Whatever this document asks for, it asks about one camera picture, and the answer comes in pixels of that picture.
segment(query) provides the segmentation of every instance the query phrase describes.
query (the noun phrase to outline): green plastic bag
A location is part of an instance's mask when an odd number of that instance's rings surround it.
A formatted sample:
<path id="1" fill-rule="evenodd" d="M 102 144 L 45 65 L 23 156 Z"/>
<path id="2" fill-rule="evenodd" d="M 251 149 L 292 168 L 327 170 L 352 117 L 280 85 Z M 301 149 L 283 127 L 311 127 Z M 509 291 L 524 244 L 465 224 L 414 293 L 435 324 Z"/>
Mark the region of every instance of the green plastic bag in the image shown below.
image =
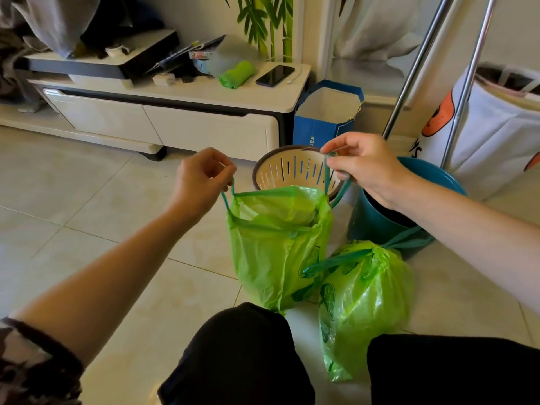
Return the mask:
<path id="1" fill-rule="evenodd" d="M 234 270 L 250 297 L 273 311 L 309 298 L 322 273 L 305 278 L 303 270 L 326 257 L 332 221 L 328 197 L 318 189 L 233 194 L 227 224 Z"/>
<path id="2" fill-rule="evenodd" d="M 333 382 L 352 379 L 367 366 L 371 340 L 399 331 L 408 320 L 414 273 L 392 247 L 418 247 L 419 242 L 431 241 L 402 241 L 418 230 L 408 230 L 384 246 L 353 241 L 304 270 L 307 277 L 325 272 L 319 291 L 319 325 L 325 366 Z"/>

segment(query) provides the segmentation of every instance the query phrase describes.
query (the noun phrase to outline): orange cartoon print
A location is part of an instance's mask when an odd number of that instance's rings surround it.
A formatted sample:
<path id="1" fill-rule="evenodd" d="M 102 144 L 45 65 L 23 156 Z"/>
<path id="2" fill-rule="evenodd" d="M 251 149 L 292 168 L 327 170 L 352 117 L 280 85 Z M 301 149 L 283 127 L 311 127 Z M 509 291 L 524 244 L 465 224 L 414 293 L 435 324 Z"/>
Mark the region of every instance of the orange cartoon print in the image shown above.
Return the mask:
<path id="1" fill-rule="evenodd" d="M 435 111 L 431 119 L 428 121 L 424 129 L 422 129 L 423 136 L 433 136 L 438 131 L 440 131 L 450 120 L 454 117 L 456 113 L 456 108 L 454 106 L 454 101 L 452 100 L 452 91 L 442 101 L 442 104 L 439 105 L 439 108 Z"/>
<path id="2" fill-rule="evenodd" d="M 523 171 L 526 172 L 527 170 L 532 169 L 537 163 L 540 163 L 540 152 L 538 152 L 532 157 L 531 160 L 529 160 L 529 163 L 527 163 L 527 166 L 525 166 L 525 169 L 523 169 Z"/>

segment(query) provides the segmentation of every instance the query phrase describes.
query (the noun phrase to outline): drawer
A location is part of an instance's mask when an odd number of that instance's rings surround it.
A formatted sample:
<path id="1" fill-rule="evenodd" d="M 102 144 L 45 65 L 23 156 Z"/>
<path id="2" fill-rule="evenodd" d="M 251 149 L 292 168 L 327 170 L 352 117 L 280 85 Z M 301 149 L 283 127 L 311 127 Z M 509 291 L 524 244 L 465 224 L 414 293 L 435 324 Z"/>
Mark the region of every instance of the drawer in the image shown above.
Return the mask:
<path id="1" fill-rule="evenodd" d="M 162 144 L 142 105 L 68 95 L 57 89 L 45 88 L 43 93 L 79 131 Z"/>
<path id="2" fill-rule="evenodd" d="M 213 146 L 231 158 L 255 161 L 279 147 L 278 120 L 270 115 L 232 116 L 150 105 L 144 110 L 166 146 Z"/>

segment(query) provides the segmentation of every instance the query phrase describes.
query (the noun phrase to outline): phone screen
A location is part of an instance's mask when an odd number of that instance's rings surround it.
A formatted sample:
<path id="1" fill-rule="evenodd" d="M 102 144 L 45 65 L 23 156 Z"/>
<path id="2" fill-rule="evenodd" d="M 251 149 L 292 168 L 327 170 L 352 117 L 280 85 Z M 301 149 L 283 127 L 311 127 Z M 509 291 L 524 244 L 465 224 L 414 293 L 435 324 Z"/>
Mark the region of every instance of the phone screen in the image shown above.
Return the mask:
<path id="1" fill-rule="evenodd" d="M 293 72 L 294 67 L 278 65 L 270 72 L 267 72 L 266 74 L 261 76 L 256 82 L 259 85 L 274 86 L 280 83 L 283 78 L 287 78 L 287 76 L 289 76 Z"/>

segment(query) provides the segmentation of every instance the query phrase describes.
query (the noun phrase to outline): forearm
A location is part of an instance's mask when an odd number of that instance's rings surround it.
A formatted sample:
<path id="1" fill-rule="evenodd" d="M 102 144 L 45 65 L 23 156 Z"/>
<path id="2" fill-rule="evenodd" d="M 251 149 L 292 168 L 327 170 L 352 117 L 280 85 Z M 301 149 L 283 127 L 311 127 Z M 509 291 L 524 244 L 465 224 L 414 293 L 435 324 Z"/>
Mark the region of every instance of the forearm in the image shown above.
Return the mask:
<path id="1" fill-rule="evenodd" d="M 10 317 L 48 334 L 87 366 L 194 223 L 163 214 Z"/>
<path id="2" fill-rule="evenodd" d="M 540 228 L 417 177 L 399 185 L 396 210 L 540 313 Z"/>

